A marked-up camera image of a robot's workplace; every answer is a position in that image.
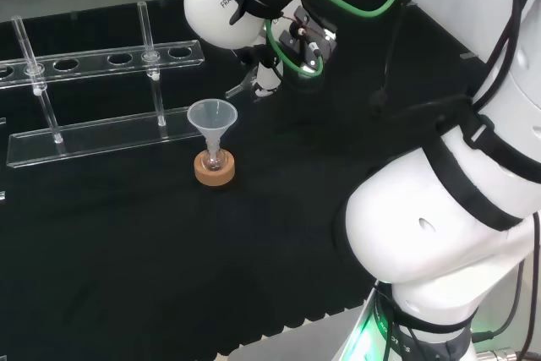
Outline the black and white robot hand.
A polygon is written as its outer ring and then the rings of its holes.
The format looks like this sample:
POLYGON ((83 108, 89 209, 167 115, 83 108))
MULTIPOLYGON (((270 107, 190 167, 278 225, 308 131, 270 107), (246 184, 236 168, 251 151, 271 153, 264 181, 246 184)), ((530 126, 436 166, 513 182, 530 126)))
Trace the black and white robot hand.
POLYGON ((322 86, 324 75, 316 72, 336 48, 336 27, 298 4, 272 21, 271 33, 280 52, 268 42, 266 28, 254 45, 235 51, 248 72, 225 93, 227 99, 243 91, 254 99, 265 98, 285 85, 306 93, 322 86))

